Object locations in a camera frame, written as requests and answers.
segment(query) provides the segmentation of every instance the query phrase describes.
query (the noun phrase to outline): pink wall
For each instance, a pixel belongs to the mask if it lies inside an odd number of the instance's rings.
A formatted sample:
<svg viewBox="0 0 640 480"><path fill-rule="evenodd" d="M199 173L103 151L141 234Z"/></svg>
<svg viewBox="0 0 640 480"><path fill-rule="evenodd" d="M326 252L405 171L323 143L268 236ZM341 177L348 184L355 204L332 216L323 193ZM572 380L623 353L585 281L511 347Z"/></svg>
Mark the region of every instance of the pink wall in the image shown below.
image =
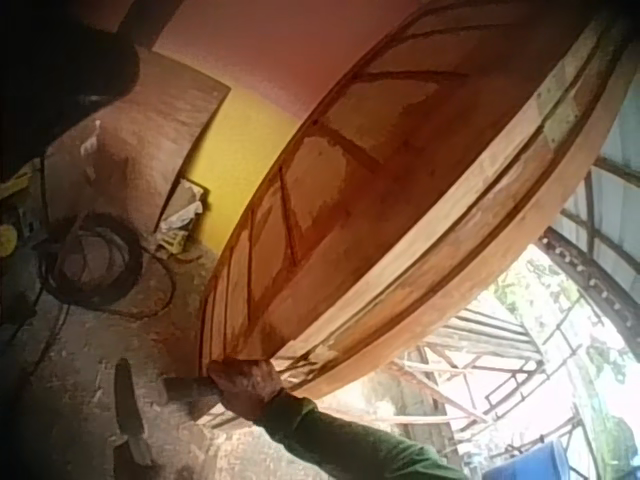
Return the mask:
<svg viewBox="0 0 640 480"><path fill-rule="evenodd" d="M76 0L114 30L132 0ZM155 49L305 118L420 0L185 0Z"/></svg>

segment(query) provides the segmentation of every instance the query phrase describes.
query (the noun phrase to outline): human hand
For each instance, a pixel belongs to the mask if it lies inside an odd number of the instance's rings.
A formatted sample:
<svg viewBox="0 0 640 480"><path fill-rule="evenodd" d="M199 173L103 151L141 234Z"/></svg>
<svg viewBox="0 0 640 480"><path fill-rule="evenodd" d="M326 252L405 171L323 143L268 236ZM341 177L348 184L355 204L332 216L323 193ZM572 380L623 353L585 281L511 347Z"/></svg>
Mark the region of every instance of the human hand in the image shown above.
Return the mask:
<svg viewBox="0 0 640 480"><path fill-rule="evenodd" d="M284 388L276 369L264 360L212 361L207 373L222 391L222 405L252 422Z"/></svg>

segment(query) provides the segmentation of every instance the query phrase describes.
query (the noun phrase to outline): green shirt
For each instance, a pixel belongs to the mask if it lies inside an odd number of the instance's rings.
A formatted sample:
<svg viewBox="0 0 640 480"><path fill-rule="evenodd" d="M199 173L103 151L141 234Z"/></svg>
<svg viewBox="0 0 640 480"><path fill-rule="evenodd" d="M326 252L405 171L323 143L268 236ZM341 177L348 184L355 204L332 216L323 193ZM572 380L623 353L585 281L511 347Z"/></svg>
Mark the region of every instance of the green shirt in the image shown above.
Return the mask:
<svg viewBox="0 0 640 480"><path fill-rule="evenodd" d="M337 479L466 479L433 448L335 418L283 392L256 422L287 451Z"/></svg>

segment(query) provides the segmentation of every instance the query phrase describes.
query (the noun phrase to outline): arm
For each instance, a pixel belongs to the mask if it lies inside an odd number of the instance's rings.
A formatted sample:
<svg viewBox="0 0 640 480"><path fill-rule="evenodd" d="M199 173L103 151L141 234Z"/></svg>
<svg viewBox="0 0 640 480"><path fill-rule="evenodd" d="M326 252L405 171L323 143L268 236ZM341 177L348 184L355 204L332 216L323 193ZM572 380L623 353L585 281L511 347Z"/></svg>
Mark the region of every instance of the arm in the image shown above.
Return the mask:
<svg viewBox="0 0 640 480"><path fill-rule="evenodd" d="M287 451L336 478L464 479L430 447L318 411L282 388L269 362L213 362L229 410L263 427Z"/></svg>

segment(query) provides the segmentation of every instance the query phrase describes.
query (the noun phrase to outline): concrete floor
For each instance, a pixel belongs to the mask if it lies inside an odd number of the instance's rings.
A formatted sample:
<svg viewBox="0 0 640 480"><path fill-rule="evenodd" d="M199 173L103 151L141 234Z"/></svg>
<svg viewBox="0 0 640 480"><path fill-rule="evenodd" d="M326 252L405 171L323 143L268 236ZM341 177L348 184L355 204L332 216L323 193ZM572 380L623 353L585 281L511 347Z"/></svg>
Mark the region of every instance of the concrete floor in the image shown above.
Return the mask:
<svg viewBox="0 0 640 480"><path fill-rule="evenodd" d="M61 308L52 297L42 297L37 317L0 359L0 405L8 414L3 416L0 453L3 460L22 468L15 478L113 478L112 449L122 440L114 413L113 373L121 357L132 365L147 439L160 466L157 478L328 478L290 456L259 429L220 433L190 422L180 407L158 405L159 377L193 375L196 370L198 309L214 257L204 250L190 254L200 257L188 264L171 262L177 291L160 316L134 322L72 307L59 340L19 402L8 404L19 372L38 356ZM14 286L22 282L33 291L32 259L18 264L19 271L11 278ZM166 288L160 267L147 262L140 284L118 307L151 308L161 303ZM355 404L362 412L375 409L377 399L367 396L364 381L327 402L346 409Z"/></svg>

